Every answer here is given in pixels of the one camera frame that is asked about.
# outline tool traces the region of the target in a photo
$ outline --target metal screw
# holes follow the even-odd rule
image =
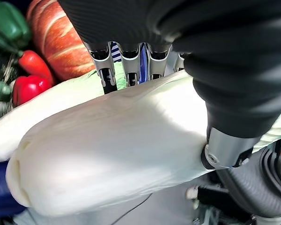
[[[217,158],[211,154],[208,155],[210,161],[212,161],[213,163],[217,163]]]

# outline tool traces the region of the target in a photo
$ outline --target silver metal joint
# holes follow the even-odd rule
[[[182,54],[179,53],[177,56],[173,71],[178,72],[182,69],[184,69],[184,58],[182,57]]]
[[[149,44],[146,44],[146,50],[147,50],[147,54],[148,54],[148,67],[149,67],[149,72],[148,72],[148,80],[154,80],[157,78],[161,78],[164,76],[164,72],[165,72],[165,67],[167,64],[167,59],[170,53],[170,49],[171,47],[164,52],[164,57],[162,57],[161,59],[156,59],[156,57],[154,56],[156,53],[159,54],[159,52],[153,52],[152,48]]]
[[[249,151],[261,137],[239,138],[211,129],[209,144],[204,149],[205,158],[215,169],[237,167],[246,162],[240,156]]]
[[[120,53],[126,78],[126,86],[130,87],[139,84],[141,76],[141,44],[137,50],[137,55],[133,58],[123,56],[122,51],[120,51]]]
[[[103,51],[93,51],[90,46],[84,42],[84,45],[86,46],[86,48],[89,51],[90,56],[93,59],[93,62],[95,64],[97,73],[99,75],[99,77],[101,78],[101,83],[103,87],[106,87],[106,79],[110,82],[110,84],[112,86],[116,85],[116,77],[115,77],[115,70],[114,70],[114,65],[113,65],[113,59],[112,59],[112,55],[111,55],[111,43],[109,42],[107,44],[107,49]],[[109,75],[107,75],[107,77],[105,77],[104,74],[104,70],[107,69]]]

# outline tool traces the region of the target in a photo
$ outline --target gray surface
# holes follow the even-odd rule
[[[142,205],[128,213],[117,225],[191,225],[195,211],[192,200],[185,193],[189,187],[204,184],[205,176],[193,181],[154,193]],[[15,218],[18,225],[111,225],[127,211],[141,203],[147,196],[122,203],[101,211],[81,213],[60,218],[48,218],[34,210],[26,210]]]

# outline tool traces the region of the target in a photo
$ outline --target blue object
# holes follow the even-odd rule
[[[140,83],[147,81],[148,77],[148,58],[146,48],[143,46],[140,52]]]
[[[0,163],[0,218],[19,214],[25,210],[19,205],[9,192],[5,180],[5,171],[8,162]]]

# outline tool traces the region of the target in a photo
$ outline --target black cable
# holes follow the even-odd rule
[[[125,212],[122,216],[120,216],[119,218],[117,218],[113,223],[111,223],[111,225],[115,225],[118,221],[120,221],[124,216],[126,216],[129,212],[135,210],[137,207],[139,207],[140,205],[142,205],[143,203],[145,203],[149,197],[151,197],[152,193],[149,194],[149,196],[144,200],[142,201],[141,203],[139,203],[138,205],[134,206],[132,209],[130,209],[129,211]]]

